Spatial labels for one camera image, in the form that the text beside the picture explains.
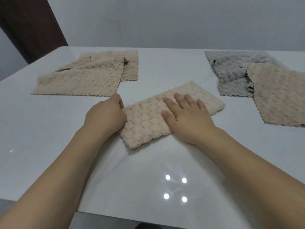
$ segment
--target floor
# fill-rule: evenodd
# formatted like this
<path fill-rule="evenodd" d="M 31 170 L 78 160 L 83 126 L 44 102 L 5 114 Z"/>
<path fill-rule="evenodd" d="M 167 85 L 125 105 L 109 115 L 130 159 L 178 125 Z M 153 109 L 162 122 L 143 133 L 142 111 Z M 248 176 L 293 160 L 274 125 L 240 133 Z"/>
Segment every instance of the floor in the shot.
<path fill-rule="evenodd" d="M 0 218 L 12 207 L 14 201 L 0 199 Z M 69 229 L 134 229 L 140 222 L 76 212 Z M 161 226 L 162 229 L 177 227 Z"/>

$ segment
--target beige towel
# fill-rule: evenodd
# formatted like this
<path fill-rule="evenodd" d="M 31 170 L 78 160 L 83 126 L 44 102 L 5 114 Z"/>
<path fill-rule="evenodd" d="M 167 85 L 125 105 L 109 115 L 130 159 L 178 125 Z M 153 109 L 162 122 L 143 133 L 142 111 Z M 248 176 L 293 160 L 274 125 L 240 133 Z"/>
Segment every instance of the beige towel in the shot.
<path fill-rule="evenodd" d="M 194 100 L 201 99 L 210 115 L 224 108 L 224 103 L 221 100 L 193 81 L 130 105 L 124 108 L 127 122 L 119 132 L 130 149 L 171 133 L 160 113 L 162 110 L 169 110 L 163 102 L 163 97 L 175 101 L 173 97 L 175 92 L 181 95 L 189 94 Z"/>
<path fill-rule="evenodd" d="M 32 94 L 111 96 L 120 81 L 138 79 L 138 65 L 138 51 L 83 53 L 77 61 L 39 76 Z"/>
<path fill-rule="evenodd" d="M 254 84 L 254 101 L 263 120 L 275 125 L 305 124 L 305 73 L 272 63 L 242 63 Z"/>

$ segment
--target white wall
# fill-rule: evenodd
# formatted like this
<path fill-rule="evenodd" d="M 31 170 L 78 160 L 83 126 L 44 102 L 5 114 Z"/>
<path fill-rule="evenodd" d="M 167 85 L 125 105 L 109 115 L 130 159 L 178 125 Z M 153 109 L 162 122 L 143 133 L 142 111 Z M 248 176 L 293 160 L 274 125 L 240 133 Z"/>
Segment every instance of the white wall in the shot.
<path fill-rule="evenodd" d="M 305 0 L 48 0 L 70 46 L 305 50 Z"/>
<path fill-rule="evenodd" d="M 0 28 L 0 81 L 27 65 L 25 59 Z"/>

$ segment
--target hand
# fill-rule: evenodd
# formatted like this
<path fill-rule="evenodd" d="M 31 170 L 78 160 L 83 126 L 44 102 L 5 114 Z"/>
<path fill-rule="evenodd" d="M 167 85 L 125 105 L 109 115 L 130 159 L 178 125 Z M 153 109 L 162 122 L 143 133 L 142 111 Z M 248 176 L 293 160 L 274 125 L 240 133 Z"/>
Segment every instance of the hand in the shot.
<path fill-rule="evenodd" d="M 161 115 L 171 131 L 183 142 L 199 145 L 211 139 L 213 132 L 219 130 L 201 100 L 195 102 L 189 95 L 174 94 L 178 105 L 169 98 L 164 98 L 173 115 L 166 110 Z"/>
<path fill-rule="evenodd" d="M 88 111 L 83 128 L 94 135 L 108 138 L 126 122 L 127 117 L 123 108 L 120 95 L 115 93 L 108 100 L 97 103 Z"/>

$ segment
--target glossy tabletop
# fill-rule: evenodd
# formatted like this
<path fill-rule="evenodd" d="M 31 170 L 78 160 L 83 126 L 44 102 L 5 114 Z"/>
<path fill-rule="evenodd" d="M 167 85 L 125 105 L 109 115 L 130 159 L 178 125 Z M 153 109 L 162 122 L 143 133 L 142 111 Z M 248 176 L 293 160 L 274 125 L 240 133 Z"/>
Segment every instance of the glossy tabletop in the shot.
<path fill-rule="evenodd" d="M 0 198 L 18 200 L 106 97 L 39 96 L 37 76 L 83 52 L 127 48 L 61 47 L 0 82 Z M 204 50 L 139 51 L 139 80 L 121 82 L 125 106 L 190 80 L 226 104 L 213 116 L 244 146 L 305 183 L 305 128 L 265 124 L 252 98 L 220 96 Z M 305 72 L 305 52 L 269 52 Z M 78 211 L 183 228 L 251 228 L 228 181 L 204 153 L 173 135 L 129 150 L 119 135 L 102 147 Z"/>

